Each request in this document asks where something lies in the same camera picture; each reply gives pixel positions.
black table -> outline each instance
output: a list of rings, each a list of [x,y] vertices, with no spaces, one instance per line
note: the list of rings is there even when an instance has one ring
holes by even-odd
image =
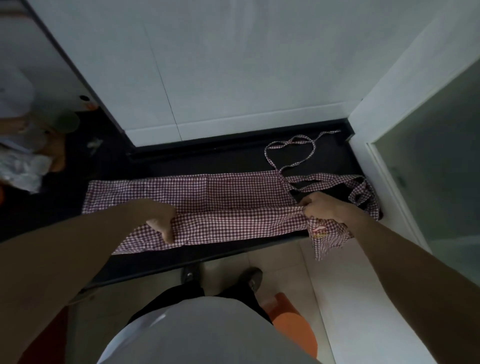
[[[278,140],[288,140],[304,134],[315,138],[320,131],[340,129],[334,135],[324,135],[316,143],[315,154],[299,166],[284,171],[285,176],[308,175],[316,172],[333,174],[362,174],[346,140],[351,128],[346,120],[298,125],[270,131],[236,134],[209,138],[201,144],[182,142],[160,147],[137,148],[133,151],[124,137],[101,112],[84,113],[78,132],[67,139],[67,169],[44,180],[41,194],[28,196],[10,191],[14,199],[7,199],[1,207],[1,239],[46,226],[81,213],[81,206],[89,180],[134,179],[153,176],[172,176],[199,173],[239,173],[271,170],[264,157],[265,146]],[[90,156],[86,144],[92,138],[103,140],[97,153]],[[287,146],[270,150],[269,155],[278,167],[307,157],[311,144]],[[337,186],[326,191],[346,200],[348,189]],[[295,193],[300,200],[303,195]],[[164,251],[113,255],[85,289],[101,287],[150,274],[234,255],[288,240],[306,237],[306,231],[271,238],[249,239],[225,243],[183,246]]]

black shoe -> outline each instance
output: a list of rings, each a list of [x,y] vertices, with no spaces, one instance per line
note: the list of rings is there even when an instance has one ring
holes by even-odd
[[[200,263],[195,263],[186,267],[183,267],[181,271],[181,283],[185,284],[187,282],[198,281],[202,279],[202,274],[200,273]]]
[[[262,284],[264,273],[260,268],[251,267],[245,270],[239,278],[239,282],[245,282],[252,289],[253,293],[257,292]]]

black pants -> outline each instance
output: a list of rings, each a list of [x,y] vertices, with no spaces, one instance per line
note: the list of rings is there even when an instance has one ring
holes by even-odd
[[[154,310],[158,310],[159,308],[172,306],[183,300],[189,300],[191,298],[203,296],[205,296],[205,292],[204,289],[200,286],[200,282],[198,281],[191,281],[176,287],[169,288],[165,292],[158,295],[147,306],[134,314],[128,321],[127,325],[132,321],[138,319],[140,316],[148,314],[149,312],[152,312]],[[247,283],[237,283],[218,294],[217,297],[233,298],[235,300],[239,300],[240,302],[243,302],[244,304],[249,306],[265,320],[272,323],[267,313],[258,304],[255,294]]]

hand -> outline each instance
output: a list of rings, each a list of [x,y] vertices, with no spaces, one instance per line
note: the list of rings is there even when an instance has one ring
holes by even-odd
[[[171,220],[177,215],[175,207],[148,198],[133,200],[133,202],[136,204],[137,210],[146,212],[150,217],[146,221],[147,225],[160,232],[164,242],[173,244]]]
[[[303,213],[309,218],[331,219],[340,223],[345,223],[351,214],[357,213],[357,210],[361,211],[354,204],[340,201],[323,192],[313,192],[305,196],[299,205],[305,206]]]

forearm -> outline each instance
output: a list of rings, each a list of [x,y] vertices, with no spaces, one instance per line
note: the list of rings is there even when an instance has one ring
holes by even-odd
[[[357,208],[344,223],[385,292],[439,363],[480,362],[480,289]]]
[[[125,237],[155,216],[151,203],[130,201],[0,244],[0,330],[9,337],[3,355],[19,355]]]

